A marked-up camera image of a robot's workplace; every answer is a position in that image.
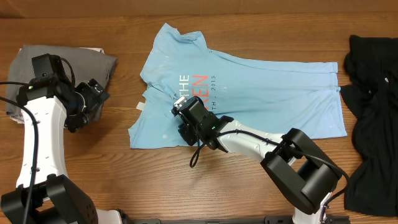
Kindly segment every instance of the folded fabric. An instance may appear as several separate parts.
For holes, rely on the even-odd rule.
[[[35,77],[32,57],[43,54],[58,55],[67,59],[72,66],[76,78],[76,85],[80,82],[88,82],[94,78],[101,86],[106,87],[109,79],[113,75],[117,58],[99,53],[95,50],[83,49],[78,47],[57,47],[46,45],[24,45],[17,57],[11,63],[8,73],[9,82],[28,83]],[[70,69],[65,62],[63,68],[70,79]],[[16,100],[19,91],[17,85],[8,85],[6,88],[6,98]],[[101,106],[94,115],[93,120],[97,121],[101,117]],[[6,103],[6,113],[15,120],[21,120],[21,109]]]
[[[208,49],[201,32],[180,35],[165,24],[141,72],[148,88],[144,111],[129,129],[132,148],[186,146],[181,96],[199,96],[208,110],[268,133],[299,128],[311,138],[346,135],[337,63],[265,62]]]
[[[353,144],[363,163],[345,193],[348,210],[398,216],[398,39],[349,39],[341,95],[357,117]]]

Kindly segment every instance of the black cloth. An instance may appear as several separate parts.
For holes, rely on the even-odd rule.
[[[348,210],[398,216],[398,39],[352,35],[341,95],[357,117],[353,144],[363,163],[345,194]]]

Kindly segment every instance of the blue t-shirt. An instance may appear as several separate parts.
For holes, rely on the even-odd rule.
[[[170,113],[181,96],[199,96],[227,115],[268,133],[291,128],[311,138],[346,136],[337,63],[266,62],[208,49],[201,32],[180,35],[165,24],[141,72],[144,111],[129,129],[132,148],[187,146]]]

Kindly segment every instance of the wooden table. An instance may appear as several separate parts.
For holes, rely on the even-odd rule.
[[[242,58],[338,62],[340,85],[349,83],[343,59],[350,34],[398,37],[397,13],[1,19],[0,81],[7,80],[9,65],[23,44],[101,47],[119,59],[101,121],[75,134],[65,131],[65,162],[70,179],[97,208],[121,208],[131,218],[262,218],[291,215],[294,209],[262,167],[244,156],[207,149],[191,169],[194,148],[130,149],[127,129],[140,115],[136,105],[144,102],[146,89],[139,73],[165,22],[181,33],[200,30],[209,48]],[[344,103],[343,114],[348,136],[316,143],[352,174],[361,163],[351,143],[356,119]],[[5,115],[4,103],[0,123],[4,194],[14,190],[21,170],[24,127]],[[344,185],[341,180],[338,190]],[[352,223],[398,222],[344,210],[343,197],[331,203],[328,213],[349,215]],[[8,223],[4,214],[0,223]]]

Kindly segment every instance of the brown wooden surface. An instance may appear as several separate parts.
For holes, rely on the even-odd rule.
[[[396,0],[0,0],[0,17],[398,12]]]
[[[146,84],[139,73],[156,33],[168,22],[186,33],[201,30],[208,47],[259,60],[338,62],[340,85],[349,83],[343,59],[350,34],[398,37],[398,13],[269,14],[246,16],[114,17],[102,19],[0,20],[0,81],[23,44],[102,47],[116,56],[111,98],[102,119],[78,133],[65,131],[65,162],[74,183],[104,210],[121,208],[132,218],[164,220],[261,218],[293,214],[293,207],[262,167],[244,156],[204,150],[189,168],[194,148],[129,148],[127,129],[140,115]],[[0,86],[4,95],[5,87]],[[361,163],[351,143],[356,122],[343,104],[345,138],[316,143],[348,174]],[[11,121],[0,103],[0,194],[14,190],[18,178],[24,127]],[[340,181],[338,189],[345,185]],[[397,223],[397,218],[370,217],[331,203],[329,214],[349,215],[352,223]],[[0,215],[0,223],[8,223]]]

